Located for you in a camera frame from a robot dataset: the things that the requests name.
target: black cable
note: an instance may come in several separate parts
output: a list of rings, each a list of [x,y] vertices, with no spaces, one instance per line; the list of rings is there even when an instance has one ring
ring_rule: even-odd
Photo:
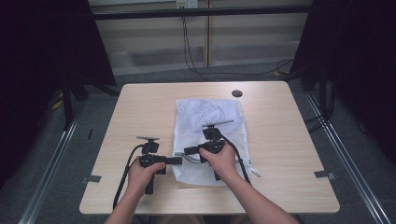
[[[304,224],[303,220],[300,218],[299,215],[294,215],[294,216],[296,217],[297,222],[298,222],[299,224]]]
[[[128,172],[129,172],[129,170],[131,169],[131,166],[134,164],[134,162],[137,161],[137,160],[133,161],[132,164],[130,165],[129,163],[131,162],[132,156],[134,155],[134,152],[135,152],[138,148],[140,148],[140,147],[143,147],[143,145],[139,145],[139,146],[135,147],[135,148],[132,150],[131,155],[130,155],[129,158],[128,158],[128,161],[126,162],[125,169],[124,169],[124,173],[122,174],[122,179],[121,179],[120,184],[119,184],[119,188],[117,189],[116,196],[114,197],[113,209],[116,208],[117,203],[119,202],[119,197],[120,197],[120,194],[121,194],[123,185],[124,185],[124,183],[125,183],[126,176],[128,175]]]
[[[244,175],[244,178],[249,183],[249,185],[251,185],[250,180],[248,178],[247,170],[245,169],[244,161],[242,160],[241,156],[239,155],[238,148],[236,148],[236,146],[230,140],[228,140],[228,138],[226,138],[222,133],[220,135],[233,148],[233,151],[235,152],[235,155],[238,158],[239,164],[241,164],[242,174]]]
[[[284,59],[281,60],[279,62],[276,63],[276,68],[272,69],[270,71],[266,71],[266,72],[261,72],[261,73],[230,73],[230,72],[222,72],[222,73],[216,73],[216,72],[199,72],[198,69],[195,67],[195,64],[193,62],[192,56],[191,56],[191,49],[190,49],[190,41],[189,41],[189,36],[187,34],[187,23],[186,23],[186,18],[182,17],[182,21],[183,21],[183,36],[184,36],[184,59],[186,61],[186,65],[189,67],[189,69],[193,72],[198,74],[201,78],[205,79],[205,80],[209,80],[209,81],[214,81],[212,79],[209,79],[207,77],[203,77],[203,75],[238,75],[238,76],[259,76],[259,75],[265,75],[265,74],[269,74],[269,73],[273,73],[275,71],[279,71],[279,69],[283,66],[285,66],[286,64],[294,61],[294,59]],[[190,54],[190,59],[191,59],[191,64],[192,67],[190,67],[190,64],[188,63],[187,60],[187,50],[189,51]]]
[[[332,116],[332,112],[334,111],[335,94],[336,94],[336,90],[335,90],[334,85],[332,85],[332,94],[330,96],[330,102],[329,102],[329,105],[327,107],[327,110],[322,112],[322,114],[317,116],[316,118],[308,119],[308,120],[304,121],[305,123],[308,123],[308,122],[310,122],[312,120],[315,120],[315,119],[321,119],[316,125],[314,125],[313,127],[311,127],[308,130],[309,133],[314,132],[315,130],[317,130],[318,128],[320,128],[321,126],[327,124],[330,121],[330,117]]]

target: table top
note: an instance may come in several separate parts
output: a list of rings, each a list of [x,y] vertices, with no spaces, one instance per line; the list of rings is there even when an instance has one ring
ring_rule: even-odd
[[[240,90],[242,97],[233,97],[234,90]],[[262,174],[252,175],[250,181],[260,193],[293,214],[339,210],[329,179],[314,175],[323,166],[288,84],[247,81],[125,85],[92,170],[92,175],[102,178],[88,183],[81,213],[111,213],[128,156],[145,143],[136,139],[138,135],[160,137],[157,154],[172,155],[176,100],[187,98],[240,101],[252,166]],[[143,196],[135,213],[219,215],[245,214],[245,210],[227,187],[178,182],[168,165],[166,175],[155,177],[154,194]]]

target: white mesh laundry bag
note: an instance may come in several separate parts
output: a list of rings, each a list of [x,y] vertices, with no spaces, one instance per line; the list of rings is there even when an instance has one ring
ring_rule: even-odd
[[[196,147],[207,140],[203,134],[203,125],[233,120],[216,125],[220,132],[238,149],[244,161],[247,176],[251,175],[250,157],[245,122],[240,102],[223,99],[182,99],[177,100],[177,121],[173,156],[180,156],[186,147]],[[241,176],[241,166],[235,157],[236,169]],[[216,181],[214,171],[208,162],[200,163],[199,154],[183,156],[182,165],[174,165],[177,181],[193,185],[224,186]]]

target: gray floor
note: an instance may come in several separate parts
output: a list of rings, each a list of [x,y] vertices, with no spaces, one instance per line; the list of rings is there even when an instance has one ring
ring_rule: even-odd
[[[275,63],[222,66],[201,72],[260,73],[276,67]],[[273,73],[265,75],[204,75],[213,81],[278,80]],[[126,83],[208,81],[188,69],[150,74],[117,77],[118,87]],[[304,119],[315,116],[299,80],[290,83],[290,89]],[[118,98],[91,91],[82,108],[74,135],[66,148],[63,159],[39,214],[36,223],[103,223],[106,216],[86,216],[79,212],[79,202],[86,185],[80,183],[91,173],[107,125]],[[331,122],[339,133],[351,157],[356,162],[377,198],[385,207],[391,220],[396,220],[396,165],[380,151],[375,140],[363,133],[359,123],[347,105],[336,98]],[[316,121],[309,123],[308,128]],[[64,112],[48,110],[40,124],[40,132],[30,155],[19,171],[10,178],[0,192],[0,223],[17,223],[44,174],[54,149],[63,134]],[[332,143],[321,129],[311,133],[325,170],[334,171],[337,178],[331,181],[341,209],[336,214],[301,214],[304,223],[375,223],[370,211],[348,176],[343,163],[335,153]]]

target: black handheld controller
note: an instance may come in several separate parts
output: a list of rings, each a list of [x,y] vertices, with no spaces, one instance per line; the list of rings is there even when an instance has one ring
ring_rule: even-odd
[[[182,163],[181,157],[167,158],[165,156],[157,155],[143,155],[139,158],[140,165],[142,167],[149,167],[150,165],[157,162],[165,162],[170,165],[180,165]],[[157,175],[166,175],[166,167],[156,172]],[[146,186],[146,194],[152,194],[154,192],[154,176],[151,177],[148,185]]]
[[[196,147],[186,147],[184,148],[184,155],[193,155],[199,153],[199,149],[203,148],[211,153],[218,154],[221,152],[225,145],[224,140],[220,140],[222,138],[222,134],[219,129],[215,128],[215,124],[206,125],[207,129],[203,130],[205,139],[207,142],[200,144]],[[206,159],[200,155],[200,161],[206,162]],[[220,180],[219,175],[215,172],[216,180]]]
[[[165,164],[169,165],[180,165],[182,164],[181,157],[173,157],[168,158],[165,156],[157,156],[152,155],[149,153],[156,153],[158,151],[158,147],[160,146],[158,143],[155,143],[153,138],[146,138],[148,142],[143,145],[142,148],[142,156],[139,158],[140,166],[142,167],[149,167],[150,165],[157,163],[157,162],[164,162]],[[166,167],[156,172],[157,175],[166,175]],[[146,186],[145,193],[146,194],[153,194],[154,192],[154,175],[151,177],[148,185]]]

